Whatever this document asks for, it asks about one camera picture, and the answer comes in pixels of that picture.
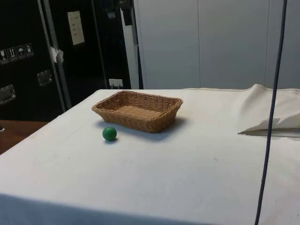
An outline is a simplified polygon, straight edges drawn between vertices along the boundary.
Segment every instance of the woven basket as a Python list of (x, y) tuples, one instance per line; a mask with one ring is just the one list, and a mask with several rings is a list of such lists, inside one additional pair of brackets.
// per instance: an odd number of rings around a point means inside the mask
[(98, 102), (92, 110), (105, 122), (148, 133), (158, 133), (175, 121), (180, 98), (120, 91)]

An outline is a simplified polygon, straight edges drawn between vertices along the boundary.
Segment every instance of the cable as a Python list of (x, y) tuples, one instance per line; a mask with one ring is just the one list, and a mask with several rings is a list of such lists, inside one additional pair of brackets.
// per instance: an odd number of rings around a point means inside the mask
[(263, 202), (263, 191), (264, 191), (264, 185), (265, 185), (265, 182), (266, 182), (267, 169), (268, 169), (268, 160), (269, 160), (269, 154), (270, 154), (272, 124), (273, 124), (273, 116), (274, 116), (274, 110), (275, 110), (275, 101), (276, 101), (277, 86), (278, 86), (278, 77), (279, 77), (279, 70), (280, 70), (280, 63), (281, 63), (283, 40), (284, 40), (284, 37), (285, 37), (286, 5), (287, 5), (287, 0), (284, 0), (283, 9), (282, 9), (279, 50), (278, 50), (278, 57), (277, 57), (277, 64), (276, 64), (276, 71), (275, 71), (275, 78), (274, 78), (274, 86), (273, 86), (273, 96), (272, 96), (269, 126), (268, 126), (267, 147), (266, 147), (266, 154), (265, 154), (265, 158), (264, 158), (264, 165), (263, 165), (263, 172), (262, 172), (262, 184), (261, 184), (261, 189), (260, 189), (260, 192), (259, 192), (257, 213), (256, 213), (256, 219), (255, 219), (255, 223), (254, 223), (255, 225), (258, 225), (259, 217), (260, 217), (260, 214), (261, 214), (262, 202)]

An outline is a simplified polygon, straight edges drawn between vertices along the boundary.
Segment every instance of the wooden floor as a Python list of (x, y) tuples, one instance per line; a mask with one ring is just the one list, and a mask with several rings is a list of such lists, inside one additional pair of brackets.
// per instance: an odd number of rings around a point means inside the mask
[(0, 127), (4, 128), (4, 131), (0, 132), (0, 155), (46, 124), (46, 122), (0, 120)]

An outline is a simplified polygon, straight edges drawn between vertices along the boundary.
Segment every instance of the metal pole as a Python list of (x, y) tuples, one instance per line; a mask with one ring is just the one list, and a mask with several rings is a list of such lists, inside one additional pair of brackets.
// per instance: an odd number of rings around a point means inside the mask
[(41, 20), (42, 20), (42, 24), (43, 24), (43, 28), (44, 28), (44, 34), (45, 34), (45, 38), (46, 38), (46, 43), (47, 43), (49, 55), (50, 55), (50, 58), (51, 58), (51, 65), (52, 65), (52, 69), (53, 69), (53, 73), (54, 73), (54, 77), (55, 77), (55, 81), (56, 81), (58, 95), (60, 97), (61, 108), (62, 108), (63, 112), (65, 112), (66, 107), (65, 107), (64, 99), (62, 97), (60, 82), (59, 82), (59, 79), (58, 79), (56, 68), (55, 68), (54, 62), (52, 60), (52, 54), (51, 54), (51, 49), (50, 49), (51, 46), (50, 46), (49, 36), (48, 36), (47, 28), (46, 28), (46, 23), (45, 23), (45, 18), (44, 18), (44, 13), (43, 13), (43, 9), (42, 9), (41, 0), (37, 0), (37, 4), (38, 4), (39, 13), (41, 15)]
[[(48, 21), (50, 37), (52, 40), (53, 48), (59, 49), (56, 34), (55, 34), (55, 28), (54, 28), (54, 24), (53, 24), (49, 0), (43, 0), (43, 2), (44, 2), (46, 18)], [(72, 107), (71, 99), (70, 99), (70, 95), (69, 95), (69, 91), (68, 91), (68, 87), (67, 87), (67, 81), (66, 81), (65, 71), (63, 69), (61, 57), (57, 57), (56, 61), (57, 61), (58, 71), (59, 71), (59, 75), (60, 75), (60, 81), (61, 81), (61, 85), (62, 85), (62, 91), (64, 93), (67, 109), (70, 109)]]
[(108, 89), (106, 75), (105, 75), (105, 70), (104, 70), (104, 62), (103, 62), (103, 56), (102, 56), (102, 50), (101, 50), (101, 43), (100, 43), (99, 32), (98, 32), (98, 22), (97, 22), (97, 18), (96, 18), (96, 11), (95, 11), (94, 0), (91, 0), (91, 5), (92, 5), (92, 10), (93, 10), (94, 24), (95, 24), (95, 30), (96, 30), (96, 37), (97, 37), (98, 48), (99, 48), (99, 55), (100, 55), (100, 63), (102, 65), (102, 73), (103, 73), (103, 77), (104, 77), (105, 88)]

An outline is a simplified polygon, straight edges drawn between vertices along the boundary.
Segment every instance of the white wall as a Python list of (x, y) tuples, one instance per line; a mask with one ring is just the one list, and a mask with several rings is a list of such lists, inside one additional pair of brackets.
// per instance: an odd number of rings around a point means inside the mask
[[(135, 0), (145, 88), (272, 86), (282, 2)], [(299, 87), (300, 1), (288, 2), (279, 86)]]
[(135, 0), (145, 89), (200, 87), (198, 0)]
[[(277, 11), (282, 11), (282, 0), (276, 0)], [(278, 87), (300, 88), (300, 1), (288, 0), (285, 39), (282, 51)], [(266, 86), (273, 87), (275, 70), (266, 76)]]

